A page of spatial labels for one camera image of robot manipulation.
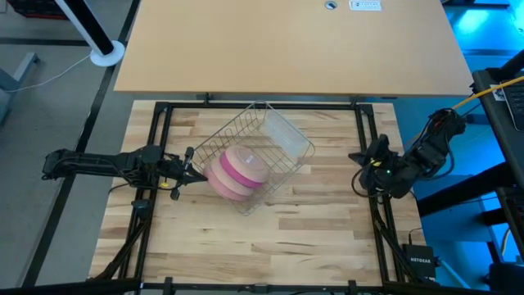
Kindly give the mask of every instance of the wire basket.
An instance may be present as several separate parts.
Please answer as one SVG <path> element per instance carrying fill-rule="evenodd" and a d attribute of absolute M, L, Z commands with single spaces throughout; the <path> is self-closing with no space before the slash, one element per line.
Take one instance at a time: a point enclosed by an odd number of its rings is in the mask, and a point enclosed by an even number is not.
<path fill-rule="evenodd" d="M 292 123 L 267 102 L 253 102 L 224 127 L 195 147 L 193 166 L 203 172 L 206 165 L 220 157 L 226 148 L 242 145 L 250 148 L 269 168 L 269 179 L 245 201 L 229 201 L 244 216 L 294 175 L 313 155 L 314 145 Z"/>

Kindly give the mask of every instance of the pink plate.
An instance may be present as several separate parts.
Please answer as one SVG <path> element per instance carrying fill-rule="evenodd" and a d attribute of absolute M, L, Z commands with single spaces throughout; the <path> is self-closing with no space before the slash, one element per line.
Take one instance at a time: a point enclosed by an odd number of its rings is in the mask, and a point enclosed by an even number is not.
<path fill-rule="evenodd" d="M 269 178 L 264 160 L 247 147 L 228 147 L 220 156 L 220 164 L 238 183 L 249 188 L 258 188 Z"/>
<path fill-rule="evenodd" d="M 226 187 L 241 194 L 242 196 L 250 196 L 253 193 L 253 188 L 248 188 L 245 185 L 239 184 L 233 177 L 224 170 L 220 164 L 220 159 L 217 157 L 210 163 L 211 170 L 215 177 Z"/>
<path fill-rule="evenodd" d="M 227 188 L 225 185 L 223 185 L 216 177 L 216 175 L 213 173 L 213 170 L 211 169 L 211 165 L 208 164 L 204 168 L 204 175 L 207 177 L 207 183 L 222 197 L 232 199 L 233 201 L 245 201 L 247 199 L 246 196 L 242 196 L 239 193 L 235 193 L 231 189 Z"/>

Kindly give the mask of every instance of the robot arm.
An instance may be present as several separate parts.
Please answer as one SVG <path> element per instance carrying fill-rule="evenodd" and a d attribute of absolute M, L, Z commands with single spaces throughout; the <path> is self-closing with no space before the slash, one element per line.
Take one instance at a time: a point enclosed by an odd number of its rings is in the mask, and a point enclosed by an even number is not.
<path fill-rule="evenodd" d="M 131 187 L 158 189 L 159 177 L 177 180 L 171 197 L 178 199 L 178 188 L 207 178 L 196 171 L 190 164 L 193 149 L 187 148 L 185 160 L 173 154 L 165 154 L 161 147 L 148 145 L 134 152 L 122 152 L 118 155 L 98 155 L 72 152 L 61 149 L 50 153 L 43 166 L 42 179 L 57 179 L 76 174 L 120 177 Z"/>
<path fill-rule="evenodd" d="M 353 153 L 350 158 L 362 166 L 359 182 L 364 189 L 400 198 L 417 180 L 436 179 L 451 172 L 453 163 L 448 172 L 435 176 L 450 153 L 449 141 L 465 129 L 465 119 L 455 110 L 441 109 L 430 116 L 422 134 L 402 157 L 389 150 L 389 140 L 381 134 L 366 153 Z"/>

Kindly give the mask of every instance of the light wood tabletop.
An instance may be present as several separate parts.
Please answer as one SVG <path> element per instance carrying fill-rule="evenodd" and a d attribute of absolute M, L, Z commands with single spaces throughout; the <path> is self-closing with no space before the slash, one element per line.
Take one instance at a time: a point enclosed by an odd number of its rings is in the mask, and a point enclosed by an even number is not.
<path fill-rule="evenodd" d="M 122 151 L 145 144 L 154 105 L 134 103 Z M 387 134 L 391 147 L 400 151 L 393 106 L 373 106 L 378 133 Z M 167 152 L 195 147 L 239 111 L 175 109 Z M 359 150 L 354 112 L 281 113 L 313 142 L 314 157 L 249 216 L 235 211 L 207 183 L 183 188 L 178 201 L 171 200 L 169 192 L 159 193 L 145 260 L 146 282 L 171 276 L 174 282 L 189 284 L 346 285 L 349 279 L 358 285 L 381 284 L 368 199 L 357 197 L 350 187 L 359 168 L 347 157 Z M 122 181 L 116 179 L 114 185 Z M 91 276 L 100 273 L 124 243 L 134 195 L 135 189 L 123 187 L 109 196 Z M 399 241 L 407 243 L 408 232 L 421 227 L 415 199 L 408 195 L 391 205 Z M 424 244 L 422 231 L 414 232 L 413 240 Z M 391 251 L 385 249 L 395 278 Z M 136 249 L 130 274 L 135 261 Z"/>
<path fill-rule="evenodd" d="M 116 91 L 467 96 L 440 0 L 155 0 L 140 4 Z"/>

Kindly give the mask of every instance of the label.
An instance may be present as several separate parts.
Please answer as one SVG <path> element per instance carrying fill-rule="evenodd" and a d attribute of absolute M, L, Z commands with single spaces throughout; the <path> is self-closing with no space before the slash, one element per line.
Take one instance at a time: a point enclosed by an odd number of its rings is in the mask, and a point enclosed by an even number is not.
<path fill-rule="evenodd" d="M 495 100 L 497 102 L 505 102 L 506 101 L 506 94 L 504 93 L 504 90 L 502 88 L 493 90 L 493 96 L 495 97 Z"/>
<path fill-rule="evenodd" d="M 382 5 L 378 0 L 350 0 L 350 9 L 352 11 L 381 11 Z"/>

